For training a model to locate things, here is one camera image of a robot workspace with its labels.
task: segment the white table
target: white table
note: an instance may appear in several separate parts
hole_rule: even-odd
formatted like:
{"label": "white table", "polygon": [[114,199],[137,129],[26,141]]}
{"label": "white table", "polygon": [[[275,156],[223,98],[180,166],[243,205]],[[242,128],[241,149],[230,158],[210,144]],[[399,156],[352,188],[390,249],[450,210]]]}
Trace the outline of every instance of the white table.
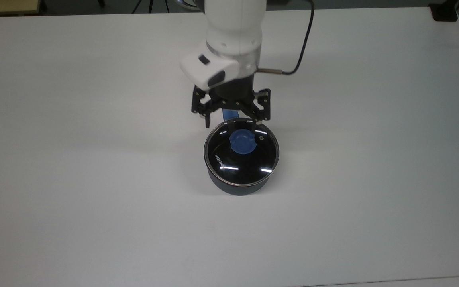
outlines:
{"label": "white table", "polygon": [[459,277],[422,280],[358,283],[346,287],[459,287]]}
{"label": "white table", "polygon": [[[293,67],[307,20],[267,12],[262,67]],[[298,73],[256,77],[281,156],[244,197],[210,181],[178,68],[205,25],[0,18],[0,286],[459,276],[459,22],[316,11]]]}

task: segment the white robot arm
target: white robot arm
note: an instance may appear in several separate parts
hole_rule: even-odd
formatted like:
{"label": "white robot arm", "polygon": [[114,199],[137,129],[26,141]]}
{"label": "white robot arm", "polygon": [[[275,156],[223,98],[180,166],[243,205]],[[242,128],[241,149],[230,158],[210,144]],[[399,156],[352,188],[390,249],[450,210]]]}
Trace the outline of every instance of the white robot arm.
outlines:
{"label": "white robot arm", "polygon": [[266,0],[206,0],[206,41],[180,63],[203,91],[253,75],[260,60]]}
{"label": "white robot arm", "polygon": [[[210,113],[219,108],[241,110],[257,124],[270,119],[270,90],[254,92],[254,74],[291,75],[297,71],[313,22],[314,3],[306,1],[311,4],[311,18],[304,45],[295,69],[285,72],[258,68],[267,0],[194,0],[208,19],[206,40],[180,67],[195,83],[191,111],[205,119],[206,127],[210,126]],[[210,100],[201,103],[207,94]]]}

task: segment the pot handle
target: pot handle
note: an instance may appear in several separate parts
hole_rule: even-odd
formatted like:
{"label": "pot handle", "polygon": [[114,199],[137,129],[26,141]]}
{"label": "pot handle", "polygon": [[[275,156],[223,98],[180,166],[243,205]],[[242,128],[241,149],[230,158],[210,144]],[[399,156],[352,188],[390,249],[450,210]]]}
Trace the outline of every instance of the pot handle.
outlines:
{"label": "pot handle", "polygon": [[230,120],[232,118],[239,118],[238,111],[222,109],[222,119],[223,120]]}

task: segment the pot lid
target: pot lid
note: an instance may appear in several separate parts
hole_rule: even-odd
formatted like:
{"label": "pot lid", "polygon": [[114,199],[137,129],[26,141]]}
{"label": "pot lid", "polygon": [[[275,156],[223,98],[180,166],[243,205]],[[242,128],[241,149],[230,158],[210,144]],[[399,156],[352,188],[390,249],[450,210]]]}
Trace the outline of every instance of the pot lid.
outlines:
{"label": "pot lid", "polygon": [[279,159],[279,146],[265,125],[248,118],[232,118],[210,133],[204,146],[209,171],[225,183],[247,187],[265,180]]}

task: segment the black pot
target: black pot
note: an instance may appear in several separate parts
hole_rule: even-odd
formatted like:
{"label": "black pot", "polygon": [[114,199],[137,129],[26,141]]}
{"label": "black pot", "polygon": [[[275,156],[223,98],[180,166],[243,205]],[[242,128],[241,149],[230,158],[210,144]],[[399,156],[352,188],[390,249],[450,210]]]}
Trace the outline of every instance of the black pot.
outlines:
{"label": "black pot", "polygon": [[248,118],[221,122],[204,144],[212,181],[228,194],[247,195],[265,185],[279,161],[279,145],[265,125]]}

